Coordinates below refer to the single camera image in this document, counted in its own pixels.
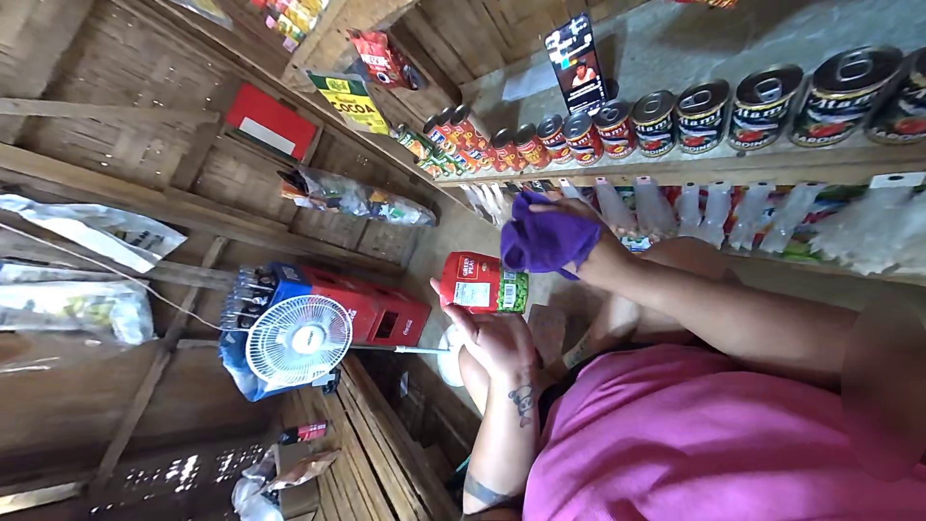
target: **bottle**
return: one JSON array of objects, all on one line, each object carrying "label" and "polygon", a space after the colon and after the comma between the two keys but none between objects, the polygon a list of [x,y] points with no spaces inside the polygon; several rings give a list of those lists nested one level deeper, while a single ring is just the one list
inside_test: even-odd
[{"label": "bottle", "polygon": [[292,445],[300,441],[321,438],[328,430],[328,421],[308,424],[305,426],[289,427],[280,433],[281,445]]}]

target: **red package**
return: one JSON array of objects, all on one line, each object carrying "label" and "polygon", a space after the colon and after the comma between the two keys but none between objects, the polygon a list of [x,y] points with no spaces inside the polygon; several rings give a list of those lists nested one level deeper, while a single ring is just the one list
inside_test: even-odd
[{"label": "red package", "polygon": [[502,261],[454,251],[441,274],[441,305],[456,304],[472,313],[524,313],[528,276],[502,267]]},{"label": "red package", "polygon": [[418,90],[412,76],[412,67],[402,53],[389,45],[389,37],[385,32],[351,30],[349,33],[360,59],[367,65],[370,78],[387,89],[405,87]]}]

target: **pink shirt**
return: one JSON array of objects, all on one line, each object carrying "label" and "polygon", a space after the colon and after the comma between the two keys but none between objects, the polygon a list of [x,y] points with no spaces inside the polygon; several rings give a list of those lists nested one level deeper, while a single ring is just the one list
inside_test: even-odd
[{"label": "pink shirt", "polygon": [[926,519],[926,468],[865,474],[839,396],[662,345],[598,357],[551,408],[525,520]]}]

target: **electric fan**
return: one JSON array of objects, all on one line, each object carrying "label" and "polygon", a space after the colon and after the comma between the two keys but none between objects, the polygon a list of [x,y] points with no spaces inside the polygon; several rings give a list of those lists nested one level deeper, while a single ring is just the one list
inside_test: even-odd
[{"label": "electric fan", "polygon": [[326,375],[347,353],[354,327],[344,306],[321,295],[283,300],[247,333],[247,364],[257,377],[289,387]]}]

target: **green peas package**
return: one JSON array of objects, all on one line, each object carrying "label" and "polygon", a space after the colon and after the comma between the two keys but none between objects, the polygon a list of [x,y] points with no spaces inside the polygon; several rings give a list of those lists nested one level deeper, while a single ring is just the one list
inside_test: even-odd
[{"label": "green peas package", "polygon": [[441,304],[456,304],[473,313],[524,313],[528,276],[502,267],[495,257],[455,251],[441,276]]}]

